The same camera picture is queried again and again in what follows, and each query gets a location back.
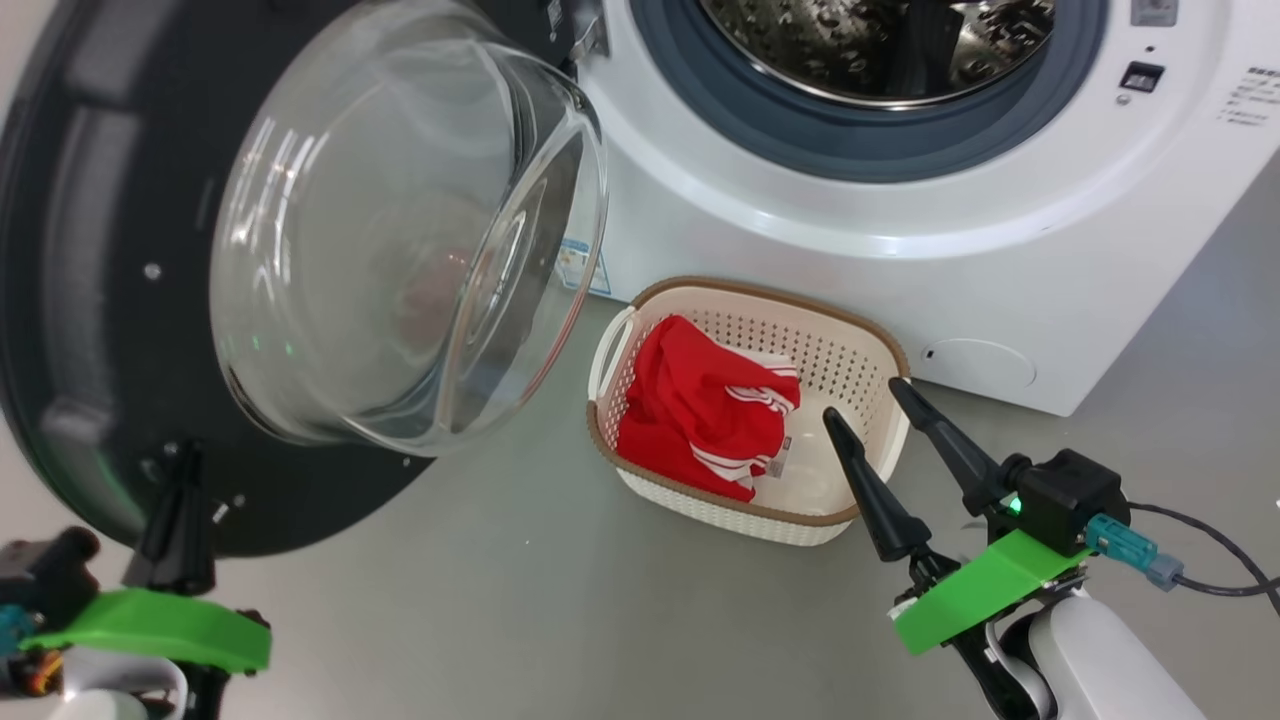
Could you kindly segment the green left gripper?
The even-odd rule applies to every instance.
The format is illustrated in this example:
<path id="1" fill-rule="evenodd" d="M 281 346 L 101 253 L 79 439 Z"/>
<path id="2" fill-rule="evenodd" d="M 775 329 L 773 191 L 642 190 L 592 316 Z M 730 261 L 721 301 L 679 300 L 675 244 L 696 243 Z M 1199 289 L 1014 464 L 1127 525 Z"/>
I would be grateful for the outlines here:
<path id="1" fill-rule="evenodd" d="M 129 588 L 99 594 L 67 626 L 24 638 L 18 650 L 79 646 L 228 674 L 269 667 L 270 626 L 195 598 L 216 584 L 214 506 L 204 480 L 204 445 L 187 439 L 159 468 L 160 495 L 122 580 Z"/>

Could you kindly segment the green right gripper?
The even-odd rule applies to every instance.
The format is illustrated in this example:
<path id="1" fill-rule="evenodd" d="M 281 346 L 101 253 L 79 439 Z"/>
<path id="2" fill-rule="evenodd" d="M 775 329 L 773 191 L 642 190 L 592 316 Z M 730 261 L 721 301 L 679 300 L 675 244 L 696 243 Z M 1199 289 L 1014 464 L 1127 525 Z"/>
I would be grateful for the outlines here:
<path id="1" fill-rule="evenodd" d="M 996 462 L 908 379 L 895 377 L 888 387 L 911 427 L 929 439 L 957 482 L 972 516 L 1021 516 L 1016 479 L 1030 466 L 1027 456 L 1011 454 Z M 906 511 L 870 466 L 863 442 L 844 415 L 827 407 L 822 421 L 879 560 L 897 562 L 925 551 L 929 528 Z M 892 611 L 893 628 L 909 653 L 924 653 L 1019 605 L 1089 555 L 1084 548 L 1064 556 L 1015 530 L 905 609 Z"/>

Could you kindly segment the red garment with white stripes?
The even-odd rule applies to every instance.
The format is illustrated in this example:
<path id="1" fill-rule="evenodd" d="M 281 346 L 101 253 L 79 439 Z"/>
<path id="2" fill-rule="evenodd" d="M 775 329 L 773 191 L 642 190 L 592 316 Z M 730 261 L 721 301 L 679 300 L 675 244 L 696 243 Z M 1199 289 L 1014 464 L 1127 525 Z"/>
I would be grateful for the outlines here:
<path id="1" fill-rule="evenodd" d="M 678 315 L 634 361 L 616 452 L 657 475 L 750 503 L 803 401 L 787 355 L 733 348 Z"/>

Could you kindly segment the black round glass washer door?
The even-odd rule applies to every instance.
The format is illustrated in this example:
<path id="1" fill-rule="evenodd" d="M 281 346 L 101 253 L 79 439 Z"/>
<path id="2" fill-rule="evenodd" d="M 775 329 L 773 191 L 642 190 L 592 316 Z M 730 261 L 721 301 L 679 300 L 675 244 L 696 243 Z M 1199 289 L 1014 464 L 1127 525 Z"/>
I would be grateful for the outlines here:
<path id="1" fill-rule="evenodd" d="M 0 141 L 0 409 L 99 534 L 291 552 L 535 393 L 607 211 L 576 0 L 56 0 Z"/>

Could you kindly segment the cream perforated basket brown rim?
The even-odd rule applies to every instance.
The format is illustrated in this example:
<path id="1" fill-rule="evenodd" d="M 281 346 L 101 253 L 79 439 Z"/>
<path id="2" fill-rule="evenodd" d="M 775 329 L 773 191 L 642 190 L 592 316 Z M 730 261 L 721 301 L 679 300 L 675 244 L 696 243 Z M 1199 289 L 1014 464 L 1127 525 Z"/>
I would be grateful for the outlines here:
<path id="1" fill-rule="evenodd" d="M 794 441 L 783 477 L 763 475 L 750 503 L 657 475 L 616 452 L 637 351 L 672 315 L 730 347 L 787 355 L 797 365 L 803 401 L 786 421 L 786 436 Z M 637 295 L 599 340 L 588 378 L 588 433 L 623 483 L 648 501 L 740 536 L 813 547 L 842 534 L 859 515 L 822 413 L 836 407 L 844 415 L 870 466 L 888 482 L 909 432 L 888 380 L 909 375 L 899 342 L 863 316 L 759 286 L 676 277 Z"/>

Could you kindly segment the white front-load washing machine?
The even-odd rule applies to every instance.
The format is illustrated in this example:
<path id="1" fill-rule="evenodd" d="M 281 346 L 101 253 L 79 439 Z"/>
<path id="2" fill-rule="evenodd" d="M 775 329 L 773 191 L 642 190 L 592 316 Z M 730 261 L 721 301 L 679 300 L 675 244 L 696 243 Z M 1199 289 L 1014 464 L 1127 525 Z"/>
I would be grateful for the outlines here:
<path id="1" fill-rule="evenodd" d="M 928 345 L 987 340 L 1037 375 L 974 395 L 1071 414 L 1280 151 L 1280 0 L 1180 0 L 1171 28 L 1108 3 L 1089 74 L 1043 129 L 972 169 L 881 184 L 718 135 L 666 82 L 628 0 L 605 0 L 611 56 L 576 64 L 607 143 L 612 297 L 681 275 L 800 293 L 886 327 L 916 377 Z"/>

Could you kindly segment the grey rubber door gasket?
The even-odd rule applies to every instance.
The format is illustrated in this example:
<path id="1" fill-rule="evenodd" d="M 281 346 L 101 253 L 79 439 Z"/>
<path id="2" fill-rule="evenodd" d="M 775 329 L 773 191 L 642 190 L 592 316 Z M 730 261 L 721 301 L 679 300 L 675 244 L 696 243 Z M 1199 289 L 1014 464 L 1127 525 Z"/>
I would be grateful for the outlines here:
<path id="1" fill-rule="evenodd" d="M 1103 44 L 1108 0 L 1068 0 L 1047 45 L 1006 79 L 936 108 L 878 111 L 828 102 L 753 69 L 695 0 L 628 0 L 676 95 L 756 156 L 832 181 L 927 181 L 993 160 L 1075 96 Z"/>

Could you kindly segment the metal door hinge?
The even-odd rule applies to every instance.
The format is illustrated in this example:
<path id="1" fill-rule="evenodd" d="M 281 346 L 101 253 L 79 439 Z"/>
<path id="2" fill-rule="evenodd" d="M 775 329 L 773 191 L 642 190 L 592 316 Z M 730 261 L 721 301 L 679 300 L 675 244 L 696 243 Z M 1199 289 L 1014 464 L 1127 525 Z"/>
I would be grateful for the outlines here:
<path id="1" fill-rule="evenodd" d="M 611 41 L 605 14 L 605 0 L 564 0 L 570 10 L 573 45 L 570 60 L 585 61 L 590 56 L 611 56 Z"/>

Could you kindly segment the round white filter cover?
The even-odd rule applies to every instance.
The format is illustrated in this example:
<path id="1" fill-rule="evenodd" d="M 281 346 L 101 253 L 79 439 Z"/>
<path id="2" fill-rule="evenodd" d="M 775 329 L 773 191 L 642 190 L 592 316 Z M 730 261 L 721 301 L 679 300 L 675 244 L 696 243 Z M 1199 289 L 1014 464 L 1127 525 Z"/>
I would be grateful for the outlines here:
<path id="1" fill-rule="evenodd" d="M 940 340 L 922 350 L 920 377 L 973 393 L 1021 389 L 1036 380 L 1034 363 L 1009 346 L 974 338 Z"/>

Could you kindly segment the blue energy label sticker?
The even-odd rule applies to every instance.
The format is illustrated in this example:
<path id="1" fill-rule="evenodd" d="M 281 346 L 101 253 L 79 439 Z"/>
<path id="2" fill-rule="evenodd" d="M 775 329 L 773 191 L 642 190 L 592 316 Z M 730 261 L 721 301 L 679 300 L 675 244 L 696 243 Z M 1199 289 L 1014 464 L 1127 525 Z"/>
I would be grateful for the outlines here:
<path id="1" fill-rule="evenodd" d="M 568 290 L 589 281 L 590 293 L 600 297 L 613 296 L 603 251 L 590 243 L 566 237 L 556 256 L 556 274 Z"/>

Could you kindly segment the perforated steel washer drum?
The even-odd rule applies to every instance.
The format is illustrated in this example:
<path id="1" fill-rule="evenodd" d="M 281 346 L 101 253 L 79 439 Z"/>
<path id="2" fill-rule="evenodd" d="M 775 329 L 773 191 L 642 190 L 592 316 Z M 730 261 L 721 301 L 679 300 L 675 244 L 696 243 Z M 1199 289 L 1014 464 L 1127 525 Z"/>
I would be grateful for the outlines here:
<path id="1" fill-rule="evenodd" d="M 1005 79 L 1047 44 L 1055 0 L 699 0 L 762 74 L 876 110 L 936 106 Z"/>

